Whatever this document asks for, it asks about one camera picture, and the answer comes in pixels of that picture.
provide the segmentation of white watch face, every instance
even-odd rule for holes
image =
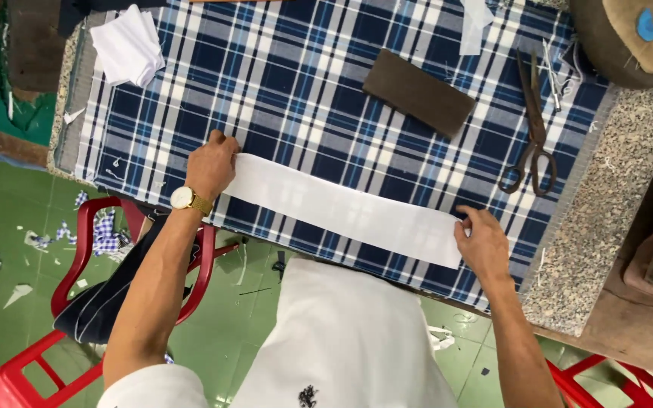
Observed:
[[[193,190],[190,187],[178,187],[170,196],[170,205],[177,210],[185,209],[193,201]]]

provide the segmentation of green tiled floor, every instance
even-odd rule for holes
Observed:
[[[74,227],[74,199],[80,190],[86,190],[91,198],[102,196],[72,181],[0,163],[0,365],[51,331],[51,294],[74,256],[74,251],[69,250],[72,246],[65,241],[50,245],[47,253],[37,251],[24,244],[24,234],[31,229],[40,235],[54,236],[63,219],[70,228]],[[117,222],[125,226],[119,214]],[[217,238],[219,244],[241,239],[226,231],[220,231]],[[248,262],[244,279],[238,286],[235,284],[241,276],[244,251],[217,259],[200,306],[170,337],[172,355],[201,377],[213,407],[231,402],[276,323],[280,285],[278,273],[271,271],[271,265],[277,260],[278,249],[250,239],[245,251]],[[89,284],[98,283],[115,267],[109,259],[92,257],[83,277]],[[195,274],[191,274],[189,281],[194,279]],[[22,283],[30,284],[34,291],[3,310],[14,286]],[[435,358],[459,405],[503,406],[491,321],[427,298],[422,299],[422,307],[428,323],[445,326],[456,336],[456,344],[437,351]],[[560,343],[547,339],[540,342],[546,356],[559,366],[570,365],[583,356],[582,351]],[[67,377],[76,376],[90,364],[73,343],[65,343],[46,357]],[[579,382],[607,408],[626,405],[621,391],[611,385],[617,372],[612,368],[615,367],[596,367],[579,377]],[[25,371],[43,393],[53,391],[35,367]],[[94,407],[101,393],[102,379],[65,406]]]

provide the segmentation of hand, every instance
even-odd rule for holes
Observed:
[[[235,137],[211,131],[208,143],[188,156],[186,186],[201,198],[213,201],[236,176],[236,153],[240,151]]]
[[[455,223],[455,239],[465,263],[477,275],[486,294],[495,287],[507,284],[514,290],[508,273],[508,238],[493,214],[468,206],[457,206],[459,213],[467,214],[464,221]],[[472,229],[470,237],[465,229]]]

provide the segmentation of navy striped fabric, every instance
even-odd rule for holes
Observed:
[[[356,190],[450,213],[487,207],[510,239],[520,284],[608,83],[578,83],[559,59],[573,33],[567,14],[519,2],[489,7],[495,20],[482,54],[461,57],[459,0],[172,0],[153,13],[166,68],[145,89],[109,87],[95,69],[76,175],[167,206],[188,154],[217,128],[246,153]],[[516,48],[538,51],[541,63],[541,39],[565,92],[554,113],[541,70],[546,149],[559,174],[545,197],[533,194],[530,176],[507,195],[496,180],[528,143]],[[452,142],[361,91],[383,47],[476,99]],[[465,266],[416,261],[225,196],[210,221],[487,310]]]

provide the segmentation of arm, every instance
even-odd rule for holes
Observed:
[[[186,186],[213,200],[235,176],[236,139],[212,131],[191,153]],[[163,364],[183,301],[188,257],[203,213],[173,210],[145,255],[115,320],[104,359],[104,388],[146,366]]]
[[[467,206],[457,210],[468,216],[455,223],[458,249],[491,302],[503,402],[508,408],[563,407],[508,273],[508,239],[503,229],[487,210]],[[472,228],[470,237],[467,228]]]

